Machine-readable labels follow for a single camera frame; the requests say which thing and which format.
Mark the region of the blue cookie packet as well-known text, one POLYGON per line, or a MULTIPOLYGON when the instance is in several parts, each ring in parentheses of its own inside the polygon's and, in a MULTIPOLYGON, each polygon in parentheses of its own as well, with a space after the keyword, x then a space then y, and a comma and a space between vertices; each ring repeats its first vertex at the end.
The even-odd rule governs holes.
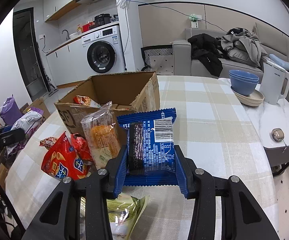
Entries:
POLYGON ((139 112, 117 117, 127 131, 125 186, 174 186, 176 158, 173 124, 175 108, 139 112))

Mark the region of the white electric kettle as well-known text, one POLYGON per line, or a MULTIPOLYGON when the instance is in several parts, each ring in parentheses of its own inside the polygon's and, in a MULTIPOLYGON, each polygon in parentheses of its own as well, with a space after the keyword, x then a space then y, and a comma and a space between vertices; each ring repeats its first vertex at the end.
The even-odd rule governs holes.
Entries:
POLYGON ((265 102, 276 105, 280 99, 286 98, 288 91, 289 72, 272 61, 264 62, 260 93, 265 102))

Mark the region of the grey jacket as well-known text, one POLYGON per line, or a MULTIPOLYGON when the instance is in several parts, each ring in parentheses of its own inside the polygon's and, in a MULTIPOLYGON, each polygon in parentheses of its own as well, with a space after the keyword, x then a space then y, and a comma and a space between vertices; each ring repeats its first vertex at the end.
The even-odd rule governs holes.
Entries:
POLYGON ((262 57, 268 55, 257 35, 244 28, 230 29, 220 42, 230 60, 249 66, 261 68, 262 57))

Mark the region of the clear orange bread bag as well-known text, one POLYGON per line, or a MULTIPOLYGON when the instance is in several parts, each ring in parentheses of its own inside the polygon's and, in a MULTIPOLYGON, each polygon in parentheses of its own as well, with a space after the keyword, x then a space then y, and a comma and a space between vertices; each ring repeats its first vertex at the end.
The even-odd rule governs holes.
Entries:
POLYGON ((110 101, 81 120, 85 139, 98 170, 106 167, 109 160, 117 157, 121 149, 116 116, 111 107, 110 101))

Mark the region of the red corn cone snack bag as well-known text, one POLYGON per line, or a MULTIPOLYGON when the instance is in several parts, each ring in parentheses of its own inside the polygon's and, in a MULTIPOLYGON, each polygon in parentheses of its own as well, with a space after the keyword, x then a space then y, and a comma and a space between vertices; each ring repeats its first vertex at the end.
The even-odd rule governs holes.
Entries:
POLYGON ((45 154, 41 170, 57 180, 70 177, 79 180, 87 177, 89 168, 79 157, 64 132, 45 154))

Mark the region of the black patterned chair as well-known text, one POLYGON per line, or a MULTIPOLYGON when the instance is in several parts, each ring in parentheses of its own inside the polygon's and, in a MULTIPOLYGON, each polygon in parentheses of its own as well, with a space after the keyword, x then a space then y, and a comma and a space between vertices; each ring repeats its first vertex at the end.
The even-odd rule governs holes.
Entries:
POLYGON ((142 72, 156 72, 158 75, 174 75, 172 45, 147 46, 141 48, 144 62, 142 72))

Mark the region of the SF cardboard box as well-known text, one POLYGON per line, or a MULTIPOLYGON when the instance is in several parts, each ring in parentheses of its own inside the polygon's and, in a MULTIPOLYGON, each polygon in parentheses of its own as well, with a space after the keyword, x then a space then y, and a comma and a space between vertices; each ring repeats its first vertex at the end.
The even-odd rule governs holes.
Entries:
POLYGON ((98 108, 74 102, 75 96, 87 96, 100 105, 112 102, 111 111, 116 117, 135 112, 150 112, 160 108, 158 77, 155 72, 127 72, 94 75, 69 91, 55 103, 64 125, 72 134, 89 139, 81 121, 98 108))

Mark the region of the white kitchen cabinet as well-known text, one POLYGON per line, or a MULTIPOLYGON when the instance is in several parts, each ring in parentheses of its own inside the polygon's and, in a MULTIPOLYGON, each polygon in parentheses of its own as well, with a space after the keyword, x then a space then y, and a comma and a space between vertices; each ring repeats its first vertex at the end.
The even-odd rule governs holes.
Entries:
POLYGON ((65 44, 47 60, 56 86, 83 81, 92 74, 81 39, 65 44))

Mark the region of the purple plastic bag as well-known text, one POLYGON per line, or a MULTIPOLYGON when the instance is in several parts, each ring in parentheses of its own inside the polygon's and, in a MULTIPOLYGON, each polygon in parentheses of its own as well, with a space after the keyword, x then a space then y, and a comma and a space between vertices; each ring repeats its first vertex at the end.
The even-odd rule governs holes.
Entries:
POLYGON ((6 125, 10 126, 20 119, 21 116, 23 116, 23 114, 17 106, 14 96, 12 95, 11 97, 7 98, 2 107, 0 107, 0 118, 6 125))

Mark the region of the blue bowls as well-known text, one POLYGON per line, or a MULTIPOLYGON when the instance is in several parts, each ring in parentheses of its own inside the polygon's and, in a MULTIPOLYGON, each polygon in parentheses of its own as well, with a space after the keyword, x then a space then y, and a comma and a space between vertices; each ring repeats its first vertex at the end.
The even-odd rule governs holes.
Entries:
POLYGON ((229 77, 232 89, 244 96, 249 96, 259 83, 259 77, 242 70, 230 70, 229 77))

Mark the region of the small red snack bag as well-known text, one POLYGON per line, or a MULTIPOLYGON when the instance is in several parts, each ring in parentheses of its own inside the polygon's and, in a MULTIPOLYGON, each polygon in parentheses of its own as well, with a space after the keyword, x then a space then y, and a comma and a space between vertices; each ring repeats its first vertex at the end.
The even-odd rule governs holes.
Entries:
POLYGON ((71 143, 81 160, 93 162, 89 146, 84 137, 78 133, 71 134, 71 143))

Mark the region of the grey sofa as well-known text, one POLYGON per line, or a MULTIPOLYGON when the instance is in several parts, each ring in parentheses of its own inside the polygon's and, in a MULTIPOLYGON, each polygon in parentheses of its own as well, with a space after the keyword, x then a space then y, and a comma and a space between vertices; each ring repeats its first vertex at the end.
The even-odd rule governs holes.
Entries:
POLYGON ((207 29, 186 29, 187 40, 174 41, 173 74, 181 76, 229 77, 230 70, 242 70, 263 77, 263 64, 269 55, 275 55, 289 64, 289 37, 264 23, 256 22, 252 31, 244 30, 241 35, 207 29), (203 49, 202 58, 192 55, 193 45, 189 38, 216 39, 218 53, 203 49))

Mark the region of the green Franzzi cookie bag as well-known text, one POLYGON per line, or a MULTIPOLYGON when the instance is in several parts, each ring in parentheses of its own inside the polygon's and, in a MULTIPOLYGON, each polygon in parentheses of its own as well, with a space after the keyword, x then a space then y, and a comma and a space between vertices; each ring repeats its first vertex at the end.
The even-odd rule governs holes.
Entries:
POLYGON ((143 214, 149 196, 136 198, 125 193, 116 199, 107 199, 107 210, 113 239, 129 239, 143 214))

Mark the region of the black jacket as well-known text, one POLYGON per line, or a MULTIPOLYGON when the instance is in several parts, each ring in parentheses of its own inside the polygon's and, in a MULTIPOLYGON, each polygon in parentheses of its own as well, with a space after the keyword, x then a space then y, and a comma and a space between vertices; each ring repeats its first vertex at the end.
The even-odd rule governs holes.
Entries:
POLYGON ((213 76, 220 77, 223 70, 219 52, 221 46, 217 38, 202 33, 190 37, 187 42, 191 45, 191 60, 198 60, 213 76))

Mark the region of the small floor cardboard box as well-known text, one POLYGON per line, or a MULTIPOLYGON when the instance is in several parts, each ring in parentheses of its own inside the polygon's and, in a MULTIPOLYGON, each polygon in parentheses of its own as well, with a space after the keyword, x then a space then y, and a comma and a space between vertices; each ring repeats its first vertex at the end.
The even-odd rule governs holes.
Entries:
POLYGON ((48 119, 50 117, 50 112, 47 109, 45 102, 44 102, 44 98, 41 96, 40 98, 34 100, 28 107, 26 107, 22 113, 25 114, 30 110, 37 110, 39 113, 43 113, 42 114, 42 119, 41 122, 46 121, 46 119, 48 119))

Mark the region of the white noodle snack bag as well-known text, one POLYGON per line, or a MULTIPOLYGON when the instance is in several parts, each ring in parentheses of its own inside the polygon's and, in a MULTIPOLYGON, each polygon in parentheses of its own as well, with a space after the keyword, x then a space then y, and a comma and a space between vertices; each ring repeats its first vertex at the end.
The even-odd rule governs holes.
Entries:
POLYGON ((79 105, 84 105, 92 108, 100 108, 101 105, 88 96, 81 96, 81 95, 76 95, 73 98, 74 103, 79 104, 79 105))

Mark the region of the white washing machine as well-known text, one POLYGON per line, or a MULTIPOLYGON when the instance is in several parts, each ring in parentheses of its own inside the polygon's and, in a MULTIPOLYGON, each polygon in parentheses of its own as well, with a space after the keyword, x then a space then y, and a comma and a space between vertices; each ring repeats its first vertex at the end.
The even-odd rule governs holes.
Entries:
POLYGON ((125 72, 119 25, 112 25, 81 37, 85 63, 91 75, 125 72))

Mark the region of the beige plate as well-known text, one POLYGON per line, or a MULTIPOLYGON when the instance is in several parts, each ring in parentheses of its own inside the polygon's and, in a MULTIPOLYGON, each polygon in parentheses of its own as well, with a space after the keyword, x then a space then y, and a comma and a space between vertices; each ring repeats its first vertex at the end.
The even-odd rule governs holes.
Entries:
POLYGON ((240 103, 250 107, 258 107, 264 101, 264 95, 258 90, 254 90, 250 95, 245 96, 233 90, 240 103))

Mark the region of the small beige round gadget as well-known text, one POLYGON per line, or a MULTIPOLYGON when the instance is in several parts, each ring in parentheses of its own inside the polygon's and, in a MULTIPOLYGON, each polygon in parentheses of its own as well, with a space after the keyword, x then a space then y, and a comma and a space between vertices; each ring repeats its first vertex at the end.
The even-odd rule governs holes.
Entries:
POLYGON ((272 138, 277 142, 283 141, 285 137, 284 132, 280 128, 273 129, 271 134, 272 134, 272 138))

